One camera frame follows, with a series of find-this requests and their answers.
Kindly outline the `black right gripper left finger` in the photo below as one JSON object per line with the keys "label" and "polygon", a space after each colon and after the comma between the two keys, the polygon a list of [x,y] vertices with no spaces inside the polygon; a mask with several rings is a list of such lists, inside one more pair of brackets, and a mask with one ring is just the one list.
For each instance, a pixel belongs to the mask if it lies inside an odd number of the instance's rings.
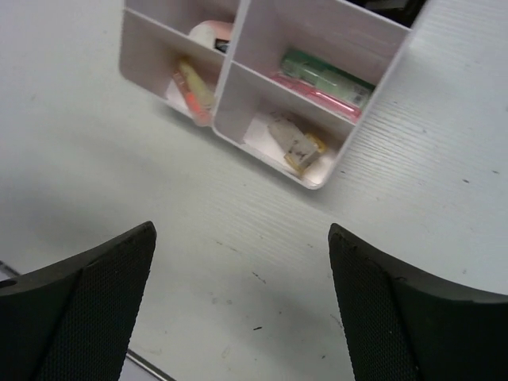
{"label": "black right gripper left finger", "polygon": [[147,221],[99,246],[1,282],[3,380],[117,380],[152,258]]}

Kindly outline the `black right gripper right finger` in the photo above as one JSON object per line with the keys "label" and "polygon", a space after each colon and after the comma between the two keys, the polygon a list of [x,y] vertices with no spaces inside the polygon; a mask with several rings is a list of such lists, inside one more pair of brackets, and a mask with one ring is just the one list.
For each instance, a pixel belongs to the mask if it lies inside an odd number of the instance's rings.
{"label": "black right gripper right finger", "polygon": [[356,380],[505,380],[507,297],[442,279],[338,224],[328,234]]}

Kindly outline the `pink highlighter pen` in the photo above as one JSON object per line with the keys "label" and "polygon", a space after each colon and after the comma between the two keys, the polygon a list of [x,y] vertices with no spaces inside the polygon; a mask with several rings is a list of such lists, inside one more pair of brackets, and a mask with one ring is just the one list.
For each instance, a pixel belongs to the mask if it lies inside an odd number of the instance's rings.
{"label": "pink highlighter pen", "polygon": [[271,75],[270,79],[308,98],[310,101],[316,102],[320,106],[325,107],[327,110],[346,117],[350,121],[356,122],[360,119],[362,112],[359,107],[353,106],[345,101],[339,100],[338,98],[334,98],[322,90],[311,86],[309,83],[300,79],[291,78],[281,73]]}

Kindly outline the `grey eraser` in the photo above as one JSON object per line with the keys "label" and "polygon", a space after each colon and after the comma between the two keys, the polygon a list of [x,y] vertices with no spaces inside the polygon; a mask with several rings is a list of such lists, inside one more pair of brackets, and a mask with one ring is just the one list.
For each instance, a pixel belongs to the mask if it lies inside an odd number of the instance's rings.
{"label": "grey eraser", "polygon": [[285,118],[278,118],[271,121],[267,125],[267,129],[275,142],[283,150],[283,158],[293,139],[306,134],[294,122]]}

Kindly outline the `orange pink pen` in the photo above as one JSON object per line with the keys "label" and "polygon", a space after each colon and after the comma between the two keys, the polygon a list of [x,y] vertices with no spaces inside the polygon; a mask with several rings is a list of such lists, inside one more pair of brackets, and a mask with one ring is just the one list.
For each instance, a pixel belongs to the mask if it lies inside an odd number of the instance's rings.
{"label": "orange pink pen", "polygon": [[194,123],[198,126],[209,126],[211,123],[210,112],[199,103],[196,95],[189,88],[183,74],[179,70],[175,70],[172,78],[179,93],[183,96],[183,100]]}

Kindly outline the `yellow pen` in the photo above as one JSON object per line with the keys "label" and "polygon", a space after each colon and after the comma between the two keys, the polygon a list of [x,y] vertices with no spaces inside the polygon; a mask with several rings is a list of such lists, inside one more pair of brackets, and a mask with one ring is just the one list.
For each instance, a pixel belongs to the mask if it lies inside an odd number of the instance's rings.
{"label": "yellow pen", "polygon": [[190,91],[195,95],[198,103],[208,110],[214,107],[214,93],[209,88],[207,83],[197,73],[194,67],[189,63],[188,60],[180,59],[178,62],[178,69],[183,75],[187,86]]}

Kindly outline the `mint green correction tape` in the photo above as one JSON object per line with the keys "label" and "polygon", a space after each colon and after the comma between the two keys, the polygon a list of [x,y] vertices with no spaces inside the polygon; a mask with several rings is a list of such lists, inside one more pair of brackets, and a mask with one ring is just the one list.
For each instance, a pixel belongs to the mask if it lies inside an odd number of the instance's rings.
{"label": "mint green correction tape", "polygon": [[309,83],[361,110],[375,90],[374,85],[299,50],[288,50],[281,60],[280,69],[283,74]]}

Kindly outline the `pink mini stapler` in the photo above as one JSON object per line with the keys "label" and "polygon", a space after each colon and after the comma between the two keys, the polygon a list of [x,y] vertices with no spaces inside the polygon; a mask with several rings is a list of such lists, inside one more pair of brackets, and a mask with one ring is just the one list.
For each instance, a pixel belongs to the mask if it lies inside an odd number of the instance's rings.
{"label": "pink mini stapler", "polygon": [[206,48],[227,53],[232,31],[233,23],[208,20],[196,25],[188,36],[191,40]]}

